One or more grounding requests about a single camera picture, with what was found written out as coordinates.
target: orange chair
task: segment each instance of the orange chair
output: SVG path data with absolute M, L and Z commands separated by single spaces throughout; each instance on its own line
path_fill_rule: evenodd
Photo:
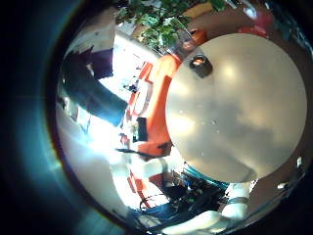
M 153 93 L 145 114 L 148 142 L 138 146 L 140 152 L 161 155 L 162 149 L 159 146 L 170 142 L 165 120 L 165 103 L 169 84 L 179 64 L 174 57 L 165 55 L 152 67 L 149 81 L 153 83 Z

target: white table top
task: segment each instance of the white table top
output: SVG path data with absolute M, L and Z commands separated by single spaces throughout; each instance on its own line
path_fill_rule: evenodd
M 187 163 L 224 182 L 244 182 L 276 170 L 292 154 L 306 120 L 306 94 L 290 57 L 271 41 L 234 33 L 201 46 L 213 73 L 188 65 L 169 87 L 166 122 Z

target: red object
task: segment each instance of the red object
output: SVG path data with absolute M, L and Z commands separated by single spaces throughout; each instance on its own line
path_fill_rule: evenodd
M 140 152 L 160 155 L 162 149 L 158 146 L 170 141 L 165 120 L 165 102 L 169 84 L 179 64 L 174 57 L 166 55 L 158 59 L 151 71 L 149 80 L 153 82 L 153 93 L 146 112 L 148 142 L 138 146 Z
M 149 76 L 150 76 L 152 69 L 153 69 L 153 65 L 149 62 L 145 62 L 145 64 L 143 65 L 143 68 L 140 71 L 139 78 L 144 79 L 145 81 L 147 81 L 149 83 L 152 83 L 149 80 Z
M 193 29 L 191 34 L 197 45 L 202 45 L 207 41 L 206 31 L 202 29 Z

